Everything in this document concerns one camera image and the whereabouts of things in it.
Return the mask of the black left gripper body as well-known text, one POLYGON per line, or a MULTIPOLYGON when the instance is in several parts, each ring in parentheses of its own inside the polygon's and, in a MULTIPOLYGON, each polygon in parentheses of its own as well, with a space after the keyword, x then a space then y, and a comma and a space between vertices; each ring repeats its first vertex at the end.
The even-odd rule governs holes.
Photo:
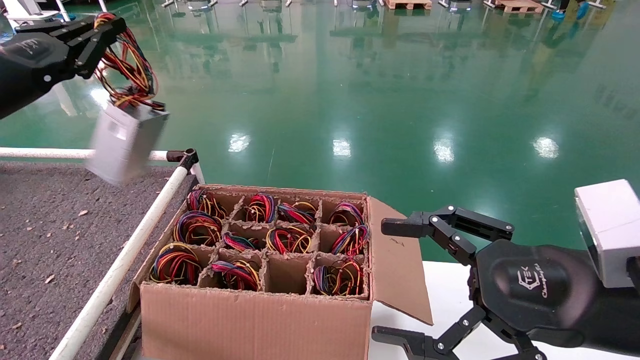
POLYGON ((77 75, 83 44, 43 32, 18 33, 1 45, 0 118, 39 100, 55 85, 77 75))

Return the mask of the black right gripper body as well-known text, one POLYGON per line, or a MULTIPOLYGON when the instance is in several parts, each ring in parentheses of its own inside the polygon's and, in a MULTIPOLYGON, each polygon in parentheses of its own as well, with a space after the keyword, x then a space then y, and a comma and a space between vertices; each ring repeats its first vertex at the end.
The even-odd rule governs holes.
POLYGON ((498 240, 477 253, 470 299, 482 323, 508 344, 518 337, 555 347, 586 344, 583 321, 601 289, 587 251, 498 240))

